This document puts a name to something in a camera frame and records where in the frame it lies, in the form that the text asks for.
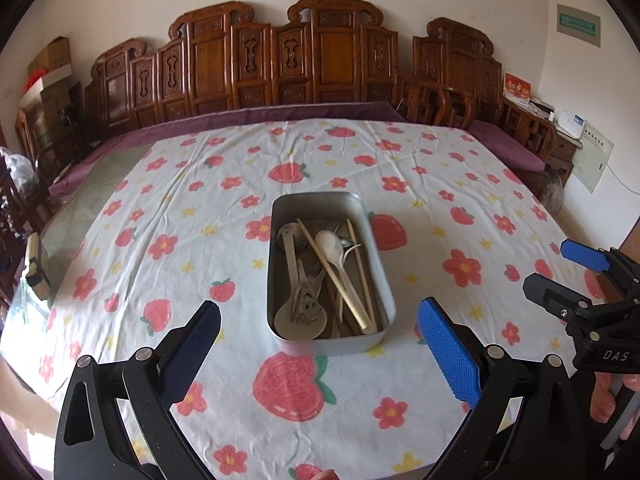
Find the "light beige chopstick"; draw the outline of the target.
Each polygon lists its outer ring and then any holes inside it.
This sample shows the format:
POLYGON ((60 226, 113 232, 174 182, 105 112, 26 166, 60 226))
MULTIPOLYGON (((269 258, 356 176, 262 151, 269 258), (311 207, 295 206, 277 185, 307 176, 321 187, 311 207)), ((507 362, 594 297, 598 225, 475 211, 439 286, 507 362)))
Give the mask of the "light beige chopstick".
POLYGON ((334 268, 334 266, 332 266, 332 264, 329 264, 326 261, 326 259, 323 257, 322 253, 320 252, 320 249, 319 249, 318 245, 314 241, 314 238, 316 236, 311 236, 310 232, 308 231, 306 226, 303 224, 302 220, 297 219, 296 223, 298 224, 298 226, 302 230, 303 234, 305 235, 308 244, 310 245, 311 249, 316 254, 318 260, 320 261, 321 265, 323 266, 323 269, 326 270, 326 274, 328 274, 328 277, 330 278, 330 280, 334 284, 337 292, 343 298, 343 296, 340 293, 341 284, 340 284, 340 281, 338 280, 337 270, 334 268))

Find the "brown wooden chopstick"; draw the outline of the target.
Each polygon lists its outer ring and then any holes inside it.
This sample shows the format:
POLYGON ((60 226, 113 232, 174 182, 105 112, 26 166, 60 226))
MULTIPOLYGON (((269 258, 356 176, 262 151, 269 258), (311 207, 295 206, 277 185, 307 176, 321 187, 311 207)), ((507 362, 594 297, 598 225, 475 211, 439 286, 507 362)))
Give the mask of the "brown wooden chopstick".
POLYGON ((360 252, 360 243, 356 235, 355 228, 352 225, 352 220, 347 218, 346 224, 349 232, 349 237, 352 240, 352 244, 354 244, 355 246, 356 263, 357 263, 357 268, 360 276, 360 283, 363 291, 364 301, 366 302, 366 306, 367 306, 368 315, 371 318, 374 331, 378 332, 378 322, 376 322, 375 310, 373 307, 367 273, 366 273, 366 270, 364 270, 363 258, 360 252))

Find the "steel spoon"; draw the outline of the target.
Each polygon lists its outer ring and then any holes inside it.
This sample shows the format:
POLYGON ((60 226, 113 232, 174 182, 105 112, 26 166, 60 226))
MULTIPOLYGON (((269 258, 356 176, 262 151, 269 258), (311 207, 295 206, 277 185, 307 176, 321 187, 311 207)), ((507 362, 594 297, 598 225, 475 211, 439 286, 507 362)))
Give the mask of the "steel spoon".
POLYGON ((306 273, 303 261, 296 260, 298 283, 293 296, 285 301, 274 316, 274 329, 285 340, 308 341, 318 338, 328 322, 326 309, 319 296, 326 272, 316 275, 306 273))

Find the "steel fork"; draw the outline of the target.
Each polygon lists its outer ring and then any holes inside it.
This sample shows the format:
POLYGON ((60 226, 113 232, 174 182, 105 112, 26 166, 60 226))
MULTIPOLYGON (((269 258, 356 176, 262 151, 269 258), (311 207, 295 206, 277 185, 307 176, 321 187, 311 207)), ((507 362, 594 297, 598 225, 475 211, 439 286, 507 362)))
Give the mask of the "steel fork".
POLYGON ((317 274, 308 275, 300 259, 297 259, 297 271, 298 289, 291 318, 293 323, 309 326, 326 316, 326 311, 319 302, 326 271, 321 270, 317 274))

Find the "cream plastic spoon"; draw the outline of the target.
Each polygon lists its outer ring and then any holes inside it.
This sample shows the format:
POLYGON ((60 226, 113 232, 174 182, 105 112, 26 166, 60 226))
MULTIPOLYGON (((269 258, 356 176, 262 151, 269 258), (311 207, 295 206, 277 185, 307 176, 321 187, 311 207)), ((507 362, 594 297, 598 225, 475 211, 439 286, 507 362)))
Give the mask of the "cream plastic spoon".
POLYGON ((337 270, 338 280, 340 281, 340 293, 344 298, 345 304, 348 305, 350 312, 358 323, 360 330, 366 334, 374 333, 372 318, 367 314, 363 307, 362 301, 356 292, 352 280, 349 278, 344 261, 346 252, 338 236, 327 230, 319 231, 314 238, 320 252, 329 264, 332 264, 337 270))

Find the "grey metal utensil tray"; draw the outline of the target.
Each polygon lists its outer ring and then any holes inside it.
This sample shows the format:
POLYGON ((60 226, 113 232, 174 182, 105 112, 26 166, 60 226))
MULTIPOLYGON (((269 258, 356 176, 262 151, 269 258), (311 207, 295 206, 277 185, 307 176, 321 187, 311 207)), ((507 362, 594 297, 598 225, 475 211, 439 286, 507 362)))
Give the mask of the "grey metal utensil tray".
POLYGON ((289 356, 372 349, 396 318, 361 198, 283 195, 272 204, 266 319, 289 356))

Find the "wooden side shelf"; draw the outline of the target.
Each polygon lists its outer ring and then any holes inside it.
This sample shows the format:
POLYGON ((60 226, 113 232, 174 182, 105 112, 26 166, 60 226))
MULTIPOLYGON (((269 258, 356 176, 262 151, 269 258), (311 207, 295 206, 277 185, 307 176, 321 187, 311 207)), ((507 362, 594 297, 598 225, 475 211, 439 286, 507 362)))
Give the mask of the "wooden side shelf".
POLYGON ((573 171, 573 157, 582 144, 562 133, 548 119, 539 117, 508 100, 500 105, 498 126, 515 141, 546 163, 566 181, 573 171))

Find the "purple bench cushion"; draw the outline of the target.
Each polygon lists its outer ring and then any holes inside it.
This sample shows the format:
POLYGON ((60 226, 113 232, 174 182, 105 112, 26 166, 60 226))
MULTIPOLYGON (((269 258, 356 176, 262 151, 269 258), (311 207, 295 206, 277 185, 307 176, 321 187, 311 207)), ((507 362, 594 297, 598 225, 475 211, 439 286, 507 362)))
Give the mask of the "purple bench cushion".
MULTIPOLYGON (((105 155, 204 130, 254 125, 261 122, 295 122, 305 119, 376 120, 387 122, 392 126, 406 122, 405 118, 402 118, 387 102, 267 106, 182 118, 114 136, 82 162, 73 166, 66 176, 51 184, 49 192, 56 200, 64 200, 73 195, 105 155)), ((480 120, 473 122, 469 133, 480 140, 485 148, 488 148, 516 174, 522 174, 525 171, 541 174, 546 169, 544 161, 539 156, 489 122, 480 120)))

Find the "white spoon in tray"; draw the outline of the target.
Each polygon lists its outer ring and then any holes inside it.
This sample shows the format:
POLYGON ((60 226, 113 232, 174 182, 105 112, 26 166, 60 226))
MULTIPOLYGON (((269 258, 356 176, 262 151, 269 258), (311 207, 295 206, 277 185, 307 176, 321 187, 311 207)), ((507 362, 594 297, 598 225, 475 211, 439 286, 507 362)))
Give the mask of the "white spoon in tray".
POLYGON ((298 225, 290 222, 282 226, 278 232, 278 240, 282 245, 285 254, 286 268, 288 269, 288 279, 290 280, 291 297, 294 298, 298 289, 298 271, 296 260, 296 236, 298 225))

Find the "red card on shelf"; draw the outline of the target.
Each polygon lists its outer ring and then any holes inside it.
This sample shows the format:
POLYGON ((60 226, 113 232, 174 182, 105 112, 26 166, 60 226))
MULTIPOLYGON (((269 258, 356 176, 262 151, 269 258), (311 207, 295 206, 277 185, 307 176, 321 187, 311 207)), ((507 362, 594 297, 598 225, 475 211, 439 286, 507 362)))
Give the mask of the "red card on shelf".
POLYGON ((528 107, 532 97, 532 85, 527 80, 506 72, 503 79, 503 95, 519 106, 528 107))

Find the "plastic bag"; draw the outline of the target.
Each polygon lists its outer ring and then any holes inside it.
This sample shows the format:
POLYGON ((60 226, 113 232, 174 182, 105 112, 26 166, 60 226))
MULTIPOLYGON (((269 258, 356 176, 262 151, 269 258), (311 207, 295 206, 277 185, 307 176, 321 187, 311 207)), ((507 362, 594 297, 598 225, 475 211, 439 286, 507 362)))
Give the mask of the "plastic bag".
POLYGON ((0 148, 1 160, 6 163, 12 181, 20 194, 22 201, 29 209, 37 208, 37 195, 39 192, 39 180, 30 160, 21 154, 16 154, 4 148, 0 148))

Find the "cardboard boxes stack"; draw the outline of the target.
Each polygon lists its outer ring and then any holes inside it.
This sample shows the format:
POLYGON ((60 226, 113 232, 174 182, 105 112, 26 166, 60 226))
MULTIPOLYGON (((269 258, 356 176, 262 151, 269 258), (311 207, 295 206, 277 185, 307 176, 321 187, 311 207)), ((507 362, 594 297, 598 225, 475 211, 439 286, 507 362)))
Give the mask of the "cardboard boxes stack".
POLYGON ((64 108, 72 104, 70 40, 58 36, 50 41, 29 63, 27 73, 18 107, 34 127, 47 129, 60 122, 64 108))

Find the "carved wooden bench back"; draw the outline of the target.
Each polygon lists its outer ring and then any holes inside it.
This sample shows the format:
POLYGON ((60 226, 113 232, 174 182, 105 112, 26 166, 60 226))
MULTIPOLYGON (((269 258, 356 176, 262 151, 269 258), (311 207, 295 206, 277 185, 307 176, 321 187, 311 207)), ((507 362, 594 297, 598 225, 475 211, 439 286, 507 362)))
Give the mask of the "carved wooden bench back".
POLYGON ((399 36, 363 0, 299 0, 282 26, 241 1, 180 15, 149 51, 129 39, 93 63, 86 116, 104 136, 223 110, 402 98, 399 36))

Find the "white wall panel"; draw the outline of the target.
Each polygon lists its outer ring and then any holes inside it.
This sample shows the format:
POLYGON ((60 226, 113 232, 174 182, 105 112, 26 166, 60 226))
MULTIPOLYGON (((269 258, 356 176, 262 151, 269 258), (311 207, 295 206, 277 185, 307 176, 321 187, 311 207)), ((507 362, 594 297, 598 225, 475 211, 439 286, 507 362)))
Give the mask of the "white wall panel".
POLYGON ((590 122, 586 122, 580 144, 582 147, 573 157, 572 175, 582 182, 590 193, 593 193, 608 166, 614 143, 594 128, 590 122))

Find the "green wall sign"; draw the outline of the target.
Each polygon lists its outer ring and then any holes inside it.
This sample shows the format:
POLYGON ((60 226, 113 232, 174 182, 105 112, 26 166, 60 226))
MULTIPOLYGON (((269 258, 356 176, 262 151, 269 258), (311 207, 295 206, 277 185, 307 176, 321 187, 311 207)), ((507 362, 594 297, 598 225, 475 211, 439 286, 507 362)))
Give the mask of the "green wall sign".
POLYGON ((601 47, 601 19, 596 14, 558 4, 556 31, 597 48, 601 47))

